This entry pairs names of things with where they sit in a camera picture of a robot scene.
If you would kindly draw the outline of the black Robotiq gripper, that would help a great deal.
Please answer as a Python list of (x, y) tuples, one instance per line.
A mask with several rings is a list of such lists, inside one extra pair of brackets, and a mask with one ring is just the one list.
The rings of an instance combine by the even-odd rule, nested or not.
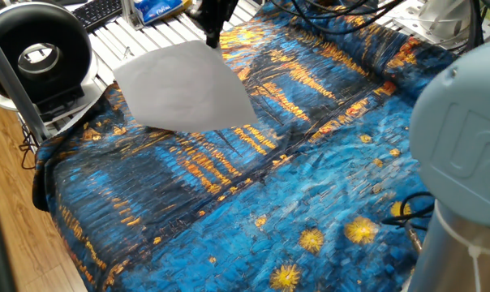
[(206, 45), (216, 49), (223, 24), (230, 20), (238, 0), (199, 0), (187, 9), (187, 16), (205, 31)]

